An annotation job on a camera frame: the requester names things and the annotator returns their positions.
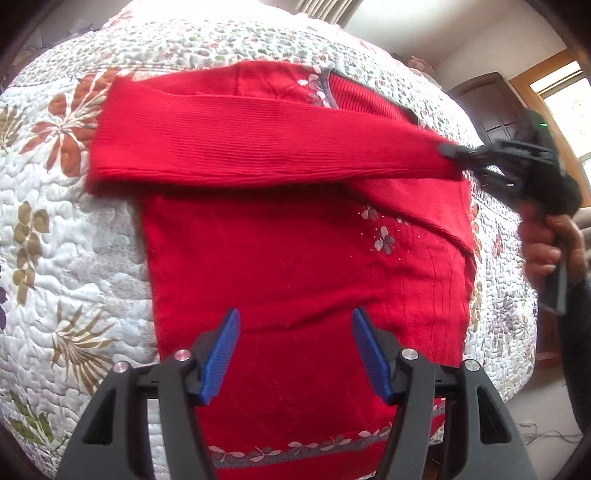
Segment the quilted bedspread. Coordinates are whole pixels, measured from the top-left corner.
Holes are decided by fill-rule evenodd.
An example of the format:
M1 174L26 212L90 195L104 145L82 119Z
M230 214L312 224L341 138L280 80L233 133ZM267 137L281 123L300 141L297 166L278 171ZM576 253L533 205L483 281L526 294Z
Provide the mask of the quilted bedspread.
M301 15L222 3L136 0L101 30L44 53L0 96L0 421L50 477L112 364L158 361L136 206L84 190L87 149L116 75L252 59L331 67L410 108L423 127L480 144L452 100L377 47ZM472 218L478 271L465 356L507 400L533 370L536 297L522 274L518 216L474 184ZM170 232L170 241L186 239ZM149 418L155 470L168 478L154 405ZM261 455L210 450L219 468L229 455Z

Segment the window frame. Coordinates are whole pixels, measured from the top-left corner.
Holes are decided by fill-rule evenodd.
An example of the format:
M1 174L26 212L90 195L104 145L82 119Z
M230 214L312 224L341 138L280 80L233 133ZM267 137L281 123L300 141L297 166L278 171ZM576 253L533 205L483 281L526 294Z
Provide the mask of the window frame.
M582 162L580 162L576 157L573 149L569 145L569 142L560 131L560 128L550 113L550 110L544 103L544 99L539 94L535 93L530 87L532 83L537 82L538 80L573 61L578 61L578 59L567 48L512 78L509 80L509 84L514 88L517 94L519 94L528 108L535 110L540 115L542 115L544 119L546 119L548 122L548 128L554 137L558 154L564 163L566 171L577 181L579 187L581 188L581 193L583 194L582 206L591 206L591 188L589 181L587 180L587 175L585 175L583 171Z

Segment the window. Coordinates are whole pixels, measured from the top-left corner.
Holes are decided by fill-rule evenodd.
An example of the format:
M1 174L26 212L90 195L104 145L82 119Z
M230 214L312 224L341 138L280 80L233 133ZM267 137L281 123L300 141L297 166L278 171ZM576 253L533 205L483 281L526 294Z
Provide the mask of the window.
M543 100L591 179L591 85L578 62L530 85Z
M583 206L590 206L591 85L575 56L563 50L509 83L546 119L567 172L581 188Z

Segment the sweater sleeve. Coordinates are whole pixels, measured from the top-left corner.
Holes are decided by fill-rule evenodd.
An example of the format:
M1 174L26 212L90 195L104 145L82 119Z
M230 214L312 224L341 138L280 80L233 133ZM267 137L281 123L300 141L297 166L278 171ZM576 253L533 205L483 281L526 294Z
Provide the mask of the sweater sleeve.
M558 336L574 418L585 432L591 424L591 284L586 276L569 291Z

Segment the ribbed knit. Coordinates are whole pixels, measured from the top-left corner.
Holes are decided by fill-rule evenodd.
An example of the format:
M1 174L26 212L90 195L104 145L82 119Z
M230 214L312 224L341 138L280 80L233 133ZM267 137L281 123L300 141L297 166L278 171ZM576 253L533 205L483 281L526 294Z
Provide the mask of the ribbed knit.
M113 83L89 186L139 195L160 358L241 313L222 390L197 412L221 480L375 470L395 409L356 350L359 305L430 360L462 360L470 184L442 141L375 92L290 63Z

